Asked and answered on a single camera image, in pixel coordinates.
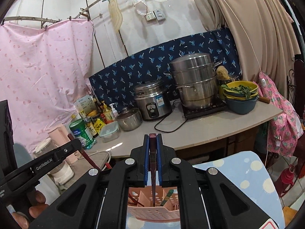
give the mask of blue tablecloth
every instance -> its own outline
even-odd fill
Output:
[[[203,170],[206,170],[209,167],[216,167],[234,183],[234,185],[265,211],[265,213],[278,224],[279,229],[285,228],[284,214],[275,187],[267,170],[263,166],[263,163],[254,152],[243,151],[217,161],[197,164],[194,165],[194,167]],[[150,173],[148,176],[148,185],[151,185]],[[180,222],[144,222],[127,213],[126,228],[179,229]]]

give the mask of white sticker with red border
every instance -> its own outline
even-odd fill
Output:
[[[268,219],[259,229],[279,229],[272,219]]]

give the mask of red thermos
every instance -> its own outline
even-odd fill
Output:
[[[294,165],[289,165],[289,168],[284,169],[274,183],[276,192],[279,197],[282,198],[287,192],[293,187],[293,178],[294,178],[295,167]]]

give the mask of blue gripper pad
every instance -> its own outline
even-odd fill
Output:
[[[159,134],[157,135],[157,166],[158,166],[158,179],[159,185],[162,185],[162,162],[161,162],[161,153],[160,153],[160,141]]]
[[[146,141],[146,145],[145,145],[145,163],[144,163],[144,185],[147,185],[147,181],[148,181],[148,160],[149,160],[149,137],[147,136],[147,141]]]

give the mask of pink plastic basket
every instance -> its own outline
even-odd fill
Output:
[[[151,186],[145,188],[129,188],[129,193],[132,197],[145,207],[141,205],[128,205],[128,212],[137,219],[147,222],[161,223],[180,221],[178,193],[173,193],[165,205],[160,207],[163,198],[170,189],[176,190],[177,188],[162,188],[156,186],[156,206],[153,207]]]

